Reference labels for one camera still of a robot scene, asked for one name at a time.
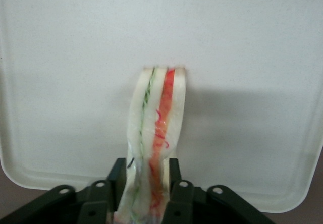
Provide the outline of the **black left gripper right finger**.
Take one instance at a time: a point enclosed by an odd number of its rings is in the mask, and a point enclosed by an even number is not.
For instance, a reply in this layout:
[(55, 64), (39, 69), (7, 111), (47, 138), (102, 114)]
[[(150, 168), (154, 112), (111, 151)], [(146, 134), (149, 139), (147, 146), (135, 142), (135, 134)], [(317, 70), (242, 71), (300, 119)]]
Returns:
[(169, 159), (170, 200), (162, 223), (273, 223), (224, 185), (204, 191), (181, 177), (179, 161)]

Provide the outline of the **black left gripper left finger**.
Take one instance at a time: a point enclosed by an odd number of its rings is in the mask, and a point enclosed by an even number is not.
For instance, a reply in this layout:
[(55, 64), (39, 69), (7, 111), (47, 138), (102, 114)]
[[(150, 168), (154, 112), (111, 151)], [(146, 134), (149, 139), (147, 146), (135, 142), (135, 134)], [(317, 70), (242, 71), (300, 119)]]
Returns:
[(1, 219), (1, 223), (113, 223), (126, 183), (126, 159), (81, 191), (59, 185)]

